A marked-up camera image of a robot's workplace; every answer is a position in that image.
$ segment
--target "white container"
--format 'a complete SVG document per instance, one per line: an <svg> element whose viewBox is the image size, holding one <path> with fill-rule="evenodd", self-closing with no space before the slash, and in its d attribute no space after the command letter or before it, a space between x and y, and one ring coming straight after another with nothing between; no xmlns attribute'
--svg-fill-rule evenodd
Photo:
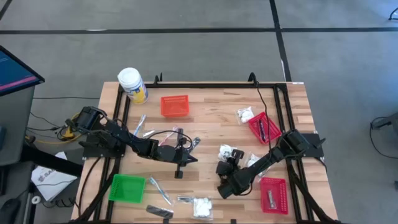
<svg viewBox="0 0 398 224"><path fill-rule="evenodd" d="M142 104L148 100L148 91L135 68L125 68L118 75L119 83L135 104Z"/></svg>

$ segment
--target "monitor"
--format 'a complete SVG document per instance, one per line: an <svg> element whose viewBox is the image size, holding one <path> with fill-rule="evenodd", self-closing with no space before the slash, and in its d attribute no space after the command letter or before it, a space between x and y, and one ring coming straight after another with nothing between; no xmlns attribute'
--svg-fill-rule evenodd
<svg viewBox="0 0 398 224"><path fill-rule="evenodd" d="M0 96L43 82L43 77L0 45Z"/></svg>

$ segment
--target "white lid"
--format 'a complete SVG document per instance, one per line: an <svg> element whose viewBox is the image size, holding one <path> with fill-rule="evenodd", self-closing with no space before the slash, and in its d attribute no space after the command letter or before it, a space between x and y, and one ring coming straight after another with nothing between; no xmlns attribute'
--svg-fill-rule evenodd
<svg viewBox="0 0 398 224"><path fill-rule="evenodd" d="M119 83L126 88L135 87L141 81L141 76L135 68L125 68L118 75Z"/></svg>

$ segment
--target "red basket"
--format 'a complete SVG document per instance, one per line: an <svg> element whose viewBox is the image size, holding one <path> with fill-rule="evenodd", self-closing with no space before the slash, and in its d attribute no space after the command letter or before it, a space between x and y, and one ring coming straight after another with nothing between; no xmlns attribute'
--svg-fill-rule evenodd
<svg viewBox="0 0 398 224"><path fill-rule="evenodd" d="M168 118L189 114L188 95L164 96L160 100L161 114Z"/></svg>
<svg viewBox="0 0 398 224"><path fill-rule="evenodd" d="M263 130L266 137L265 141L263 141L261 138L261 131L260 131L261 126L259 124L260 119L262 121L262 126L264 127ZM258 115L250 119L248 123L249 123L249 128L251 129L253 134L258 138L258 140L260 140L260 142L263 144L267 144L269 138L268 138L268 119L266 118L266 113L265 112L259 113ZM282 134L279 128L274 124L274 122L272 122L271 119L269 119L269 131L270 131L271 141Z"/></svg>
<svg viewBox="0 0 398 224"><path fill-rule="evenodd" d="M287 215L287 194L286 180L279 178L263 177L260 183L261 187L261 209L264 213L276 213ZM272 192L272 199L276 208L271 208L268 191Z"/></svg>

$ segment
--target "green basket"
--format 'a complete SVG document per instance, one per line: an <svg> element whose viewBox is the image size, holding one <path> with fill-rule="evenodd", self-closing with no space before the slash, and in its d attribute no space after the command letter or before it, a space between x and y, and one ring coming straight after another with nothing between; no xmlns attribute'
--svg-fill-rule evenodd
<svg viewBox="0 0 398 224"><path fill-rule="evenodd" d="M118 202L141 203L146 179L138 176L115 174L109 199Z"/></svg>

